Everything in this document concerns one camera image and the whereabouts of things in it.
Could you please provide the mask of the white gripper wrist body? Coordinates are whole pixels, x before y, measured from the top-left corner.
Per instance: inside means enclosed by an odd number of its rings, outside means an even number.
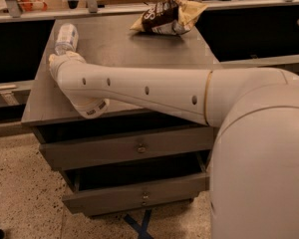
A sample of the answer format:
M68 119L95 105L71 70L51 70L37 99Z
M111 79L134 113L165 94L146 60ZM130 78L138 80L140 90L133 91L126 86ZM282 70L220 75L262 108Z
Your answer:
M70 81L80 83L83 80L80 70L85 64L86 60L80 54L71 51L49 57L50 74L58 84Z

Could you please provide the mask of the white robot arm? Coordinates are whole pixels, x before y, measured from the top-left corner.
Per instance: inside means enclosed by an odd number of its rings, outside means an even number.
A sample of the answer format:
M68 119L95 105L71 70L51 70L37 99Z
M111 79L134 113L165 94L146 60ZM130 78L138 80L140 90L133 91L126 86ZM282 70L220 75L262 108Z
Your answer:
M73 52L49 61L86 119L110 99L217 128L212 239L299 239L299 76L276 68L106 67Z

